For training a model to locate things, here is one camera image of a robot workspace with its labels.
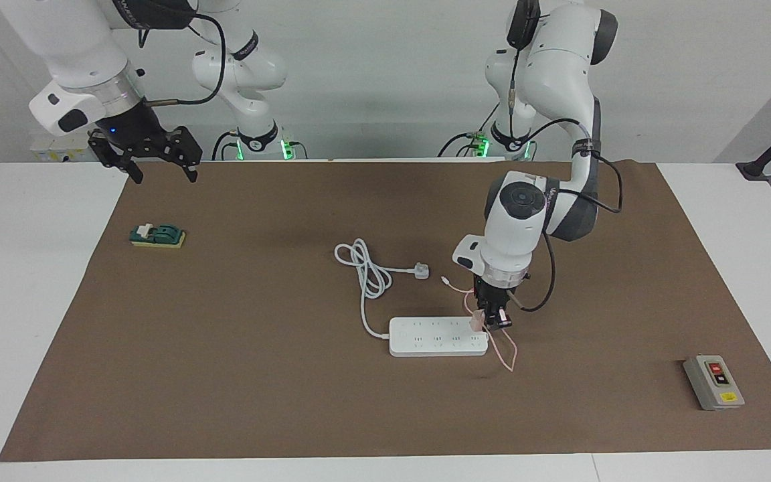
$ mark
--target gray switch box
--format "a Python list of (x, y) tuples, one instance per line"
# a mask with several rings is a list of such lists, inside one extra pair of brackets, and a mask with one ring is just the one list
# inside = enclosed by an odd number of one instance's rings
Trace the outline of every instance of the gray switch box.
[(746, 405), (722, 357), (698, 355), (683, 362), (683, 369), (704, 410), (726, 410)]

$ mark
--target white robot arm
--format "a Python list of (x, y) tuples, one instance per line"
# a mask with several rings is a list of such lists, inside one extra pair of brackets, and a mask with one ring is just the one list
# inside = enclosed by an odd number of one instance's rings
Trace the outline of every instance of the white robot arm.
[(213, 90), (224, 61), (226, 73), (218, 96), (234, 112), (238, 126), (236, 134), (245, 152), (251, 155), (284, 154), (284, 129), (273, 118), (260, 91), (284, 85), (287, 65), (279, 55), (261, 45), (256, 31), (245, 22), (240, 3), (241, 0), (199, 0), (198, 11), (224, 26), (227, 52), (220, 55), (215, 25), (201, 19), (196, 30), (211, 46), (196, 53), (192, 61), (193, 72), (199, 84)]
[[(541, 237), (547, 243), (550, 235), (573, 241), (594, 227), (597, 207), (588, 198), (596, 199), (600, 103), (588, 85), (588, 70), (606, 57), (618, 27), (611, 13), (575, 1), (557, 2), (541, 15), (538, 0), (520, 0), (512, 17), (508, 40), (516, 50), (496, 52), (487, 63), (487, 80), (502, 100), (487, 132), (490, 153), (520, 156), (539, 133), (530, 131), (537, 112), (553, 119), (541, 129), (557, 123), (570, 135), (572, 174), (560, 181), (511, 171), (496, 180), (487, 198), (484, 236), (469, 235), (454, 251), (454, 262), (475, 276), (475, 298), (490, 330), (511, 326), (505, 305), (527, 276)], [(514, 68), (520, 49), (529, 55)], [(514, 72), (512, 91), (505, 64)]]
[[(257, 35), (242, 21), (239, 4), (240, 0), (0, 0), (0, 10), (52, 76), (29, 104), (47, 131), (64, 135), (95, 123), (98, 128), (88, 143), (105, 167), (117, 167), (140, 183), (143, 176), (133, 159), (157, 157), (179, 165), (195, 182), (201, 147), (186, 127), (165, 131), (154, 106), (199, 104), (217, 95), (234, 109), (238, 133), (248, 140), (249, 149), (272, 152), (284, 146), (282, 129), (257, 91), (281, 86), (287, 69), (281, 58), (258, 45)], [(213, 44), (196, 53), (193, 68), (199, 83), (215, 94), (197, 101), (148, 101), (138, 83), (143, 72), (129, 64), (112, 39), (110, 26), (150, 30), (190, 24)], [(216, 24), (223, 25), (224, 54), (217, 47)], [(222, 85), (216, 89), (218, 82)]]
[[(115, 4), (131, 25), (141, 21), (179, 29), (195, 15), (187, 0), (166, 0), (176, 13), (157, 11), (153, 3), (131, 3)], [(52, 76), (29, 104), (47, 131), (63, 135), (95, 123), (88, 144), (105, 167), (119, 168), (140, 183), (143, 176), (133, 159), (156, 157), (179, 165), (195, 182), (201, 147), (186, 127), (165, 131), (160, 126), (94, 0), (0, 0), (0, 10)]]

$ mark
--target black button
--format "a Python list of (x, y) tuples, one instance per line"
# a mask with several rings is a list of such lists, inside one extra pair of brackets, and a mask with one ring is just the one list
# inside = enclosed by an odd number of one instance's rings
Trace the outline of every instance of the black button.
[(472, 260), (471, 260), (471, 259), (468, 259), (468, 258), (464, 258), (464, 257), (458, 257), (458, 258), (456, 259), (456, 262), (457, 262), (457, 263), (458, 263), (460, 266), (464, 266), (466, 269), (471, 269), (471, 268), (472, 268), (472, 266), (474, 266), (474, 265), (475, 265), (475, 264), (472, 262)]
[(72, 132), (88, 123), (88, 117), (82, 110), (74, 109), (58, 119), (58, 127), (64, 132)]

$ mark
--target power outlet socket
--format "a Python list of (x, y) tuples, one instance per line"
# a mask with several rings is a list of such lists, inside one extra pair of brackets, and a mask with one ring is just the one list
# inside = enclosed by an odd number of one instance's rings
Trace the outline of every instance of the power outlet socket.
[(487, 334), (472, 331), (471, 317), (403, 317), (389, 322), (394, 357), (477, 357), (487, 352)]

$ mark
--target green led light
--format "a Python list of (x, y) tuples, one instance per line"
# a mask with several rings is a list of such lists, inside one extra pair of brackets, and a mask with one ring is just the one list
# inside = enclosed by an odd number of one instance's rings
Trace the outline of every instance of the green led light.
[(523, 159), (530, 159), (532, 155), (532, 147), (537, 147), (537, 143), (535, 141), (529, 141), (529, 145), (525, 148), (525, 153), (523, 154)]
[(475, 140), (480, 143), (475, 146), (475, 157), (486, 157), (490, 150), (490, 141), (483, 135), (475, 135)]
[(294, 158), (294, 155), (296, 155), (296, 153), (293, 152), (293, 147), (290, 146), (290, 143), (287, 143), (284, 139), (281, 140), (281, 149), (284, 151), (285, 161), (290, 161)]

